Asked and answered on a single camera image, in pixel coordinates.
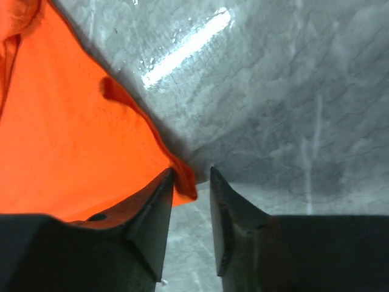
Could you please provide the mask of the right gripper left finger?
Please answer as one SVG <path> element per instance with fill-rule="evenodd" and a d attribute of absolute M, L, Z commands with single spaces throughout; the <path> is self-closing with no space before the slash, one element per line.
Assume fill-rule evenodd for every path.
<path fill-rule="evenodd" d="M 84 225 L 117 232 L 153 280 L 160 282 L 173 187 L 174 170 L 167 168 L 135 194 L 88 218 Z"/>

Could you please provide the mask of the orange t shirt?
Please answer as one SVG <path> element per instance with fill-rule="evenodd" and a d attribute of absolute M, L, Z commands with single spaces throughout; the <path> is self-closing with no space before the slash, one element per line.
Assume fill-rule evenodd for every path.
<path fill-rule="evenodd" d="M 2 213 L 85 220 L 169 167 L 173 205 L 195 201 L 192 169 L 53 2 L 1 2 Z"/>

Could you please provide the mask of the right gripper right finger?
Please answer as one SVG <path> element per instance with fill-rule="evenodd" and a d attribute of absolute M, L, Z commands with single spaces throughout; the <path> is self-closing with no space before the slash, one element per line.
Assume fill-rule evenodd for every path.
<path fill-rule="evenodd" d="M 269 214 L 236 192 L 215 167 L 210 168 L 210 213 L 216 272 L 223 277 L 237 249 L 233 228 L 258 230 L 267 226 Z"/>

